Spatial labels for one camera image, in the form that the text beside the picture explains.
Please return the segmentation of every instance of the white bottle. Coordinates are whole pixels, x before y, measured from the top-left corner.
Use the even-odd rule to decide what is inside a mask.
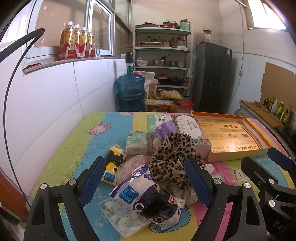
[[[272,105],[272,108],[271,108],[270,112],[275,115],[276,111],[277,111],[277,99],[274,102],[274,104]]]

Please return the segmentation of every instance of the yellow snack bag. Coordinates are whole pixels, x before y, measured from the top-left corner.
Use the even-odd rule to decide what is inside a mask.
[[[105,160],[107,163],[106,171],[102,177],[102,181],[113,186],[116,186],[117,169],[126,158],[126,151],[119,145],[113,145],[109,149]]]

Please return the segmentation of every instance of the shelf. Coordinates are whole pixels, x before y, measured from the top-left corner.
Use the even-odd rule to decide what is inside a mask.
[[[181,86],[181,85],[157,85],[157,88],[176,88],[176,89],[188,89],[186,86]]]
[[[188,36],[192,32],[178,29],[178,28],[155,28],[155,27],[144,27],[144,28],[135,28],[137,34],[171,34],[179,36]]]
[[[179,69],[179,70],[188,70],[187,68],[179,68],[179,67],[170,67],[170,66],[136,66],[136,69]]]
[[[179,49],[171,47],[135,47],[135,50],[138,51],[170,51],[170,52],[179,52],[179,53],[190,53],[189,49]]]

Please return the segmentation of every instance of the refrigerator door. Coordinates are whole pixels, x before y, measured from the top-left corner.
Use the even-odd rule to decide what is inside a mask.
[[[217,44],[205,44],[204,82],[229,86],[232,50]]]
[[[231,87],[203,83],[198,111],[226,114],[231,96]]]

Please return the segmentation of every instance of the purple ribbon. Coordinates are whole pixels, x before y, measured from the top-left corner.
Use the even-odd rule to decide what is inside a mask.
[[[161,125],[159,125],[156,129],[155,129],[156,133],[157,133],[157,137],[163,141],[166,137],[166,135],[168,133],[178,133],[176,130],[176,127],[174,125],[173,120],[169,120]]]

